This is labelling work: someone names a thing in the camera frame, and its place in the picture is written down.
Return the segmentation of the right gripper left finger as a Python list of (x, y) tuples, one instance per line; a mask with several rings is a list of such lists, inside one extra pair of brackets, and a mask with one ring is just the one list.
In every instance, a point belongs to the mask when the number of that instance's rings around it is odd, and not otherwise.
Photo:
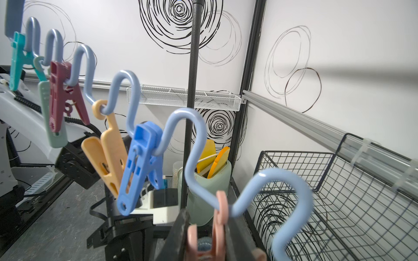
[(155, 258), (156, 261), (185, 260), (189, 218), (190, 215), (186, 209), (180, 210), (160, 253)]

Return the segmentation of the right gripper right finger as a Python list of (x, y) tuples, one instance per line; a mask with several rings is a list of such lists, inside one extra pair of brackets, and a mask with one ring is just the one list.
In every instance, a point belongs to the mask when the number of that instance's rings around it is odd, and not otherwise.
[(256, 261), (251, 249), (242, 236), (235, 219), (230, 218), (225, 228), (226, 261)]

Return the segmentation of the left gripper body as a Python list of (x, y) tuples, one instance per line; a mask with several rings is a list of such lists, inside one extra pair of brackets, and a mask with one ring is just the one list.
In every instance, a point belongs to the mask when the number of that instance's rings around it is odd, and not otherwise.
[(153, 243), (167, 238), (171, 230), (170, 225), (154, 225), (150, 214), (120, 215), (108, 188), (89, 212), (104, 223), (87, 238), (87, 248), (104, 246), (107, 261), (151, 261)]

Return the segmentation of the black garment rack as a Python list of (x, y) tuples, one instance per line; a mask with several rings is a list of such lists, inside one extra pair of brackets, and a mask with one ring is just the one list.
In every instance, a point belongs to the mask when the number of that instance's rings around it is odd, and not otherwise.
[[(194, 0), (193, 1), (193, 17), (192, 17), (192, 32), (191, 32), (191, 45), (190, 45), (190, 61), (189, 61), (189, 74), (188, 74), (188, 89), (187, 89), (187, 107), (194, 110), (195, 96), (196, 96), (196, 82), (197, 82), (197, 70), (198, 70), (198, 54), (199, 54), (199, 41), (200, 41), (200, 29), (202, 10), (205, 1)], [(192, 140), (192, 127), (193, 124), (190, 120), (186, 120), (185, 129), (185, 143), (184, 143), (184, 167), (186, 166), (188, 157), (191, 150)]]

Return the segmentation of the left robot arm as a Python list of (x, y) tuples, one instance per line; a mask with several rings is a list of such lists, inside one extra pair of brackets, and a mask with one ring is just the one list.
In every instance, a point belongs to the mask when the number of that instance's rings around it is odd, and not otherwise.
[(23, 83), (1, 85), (1, 260), (152, 261), (169, 229), (119, 214), (81, 150), (99, 130), (69, 124), (68, 144), (54, 149), (43, 116), (21, 99), (40, 102)]

